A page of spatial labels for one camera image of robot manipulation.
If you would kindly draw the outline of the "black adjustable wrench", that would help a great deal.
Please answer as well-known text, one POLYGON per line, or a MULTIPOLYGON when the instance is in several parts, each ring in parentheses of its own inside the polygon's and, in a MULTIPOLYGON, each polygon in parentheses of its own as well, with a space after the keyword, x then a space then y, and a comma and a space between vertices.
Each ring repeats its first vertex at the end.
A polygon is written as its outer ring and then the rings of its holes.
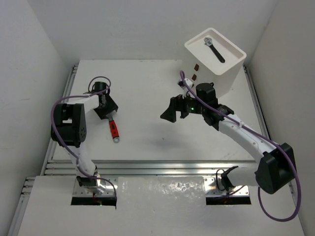
POLYGON ((218 59, 221 63, 225 63, 225 59, 223 58, 223 56, 218 52, 218 50, 217 50, 217 49, 215 48, 215 46, 213 45, 212 38, 210 38, 210 37, 205 37, 205 38, 204 38, 204 44, 212 50, 212 52, 214 53, 214 55, 217 57, 217 59, 218 59))

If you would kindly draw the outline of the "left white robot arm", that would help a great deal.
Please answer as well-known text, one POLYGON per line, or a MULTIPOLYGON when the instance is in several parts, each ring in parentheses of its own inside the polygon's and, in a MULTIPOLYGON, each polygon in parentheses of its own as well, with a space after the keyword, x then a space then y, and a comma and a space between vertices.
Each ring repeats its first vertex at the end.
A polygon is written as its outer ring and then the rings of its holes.
POLYGON ((93 194, 101 195, 106 187, 114 184, 100 176, 97 166, 89 158, 85 145, 87 137, 86 114, 94 111, 101 120, 108 120, 114 143, 120 141, 113 113, 118 105, 110 96, 111 81, 98 76, 93 78, 82 95, 67 96, 58 100, 51 110, 51 139, 69 154, 76 169, 79 186, 93 194))

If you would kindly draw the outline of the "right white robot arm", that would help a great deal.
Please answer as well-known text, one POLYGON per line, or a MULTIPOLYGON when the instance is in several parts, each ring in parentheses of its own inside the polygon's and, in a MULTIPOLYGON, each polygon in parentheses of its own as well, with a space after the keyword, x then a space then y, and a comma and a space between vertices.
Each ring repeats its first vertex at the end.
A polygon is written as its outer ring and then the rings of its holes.
POLYGON ((178 85, 184 92, 171 97, 169 107, 160 115, 161 119, 175 123, 177 112, 181 118, 189 114, 202 115, 209 126, 234 140, 257 163, 253 169, 233 166, 221 173, 220 182, 226 191, 237 185, 251 185, 274 194, 294 179, 296 166, 292 147, 284 143, 276 148, 242 125, 232 109, 218 102, 214 83, 198 84, 196 96, 189 95, 193 87, 190 80, 179 81, 178 85))

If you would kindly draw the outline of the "red adjustable wrench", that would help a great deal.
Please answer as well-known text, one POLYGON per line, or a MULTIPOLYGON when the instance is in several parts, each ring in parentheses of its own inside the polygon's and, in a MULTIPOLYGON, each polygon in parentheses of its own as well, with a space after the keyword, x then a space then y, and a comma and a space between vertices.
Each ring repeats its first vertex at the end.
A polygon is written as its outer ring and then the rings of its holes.
POLYGON ((108 120, 109 120, 109 127, 110 127, 110 132, 112 135, 113 142, 117 144, 120 141, 120 135, 119 135, 117 125, 116 125, 112 115, 108 115, 108 120))

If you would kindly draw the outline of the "white drawer cabinet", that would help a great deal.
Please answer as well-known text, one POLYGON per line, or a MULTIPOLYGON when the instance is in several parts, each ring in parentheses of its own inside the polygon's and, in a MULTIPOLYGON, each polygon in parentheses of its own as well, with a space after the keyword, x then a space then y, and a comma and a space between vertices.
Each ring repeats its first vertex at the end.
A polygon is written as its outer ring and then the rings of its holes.
POLYGON ((184 43, 180 69, 194 86, 214 83, 217 97, 229 92, 247 54, 214 28, 208 28, 184 43), (204 44, 204 38, 212 38, 213 45, 225 59, 221 63, 212 50, 204 44))

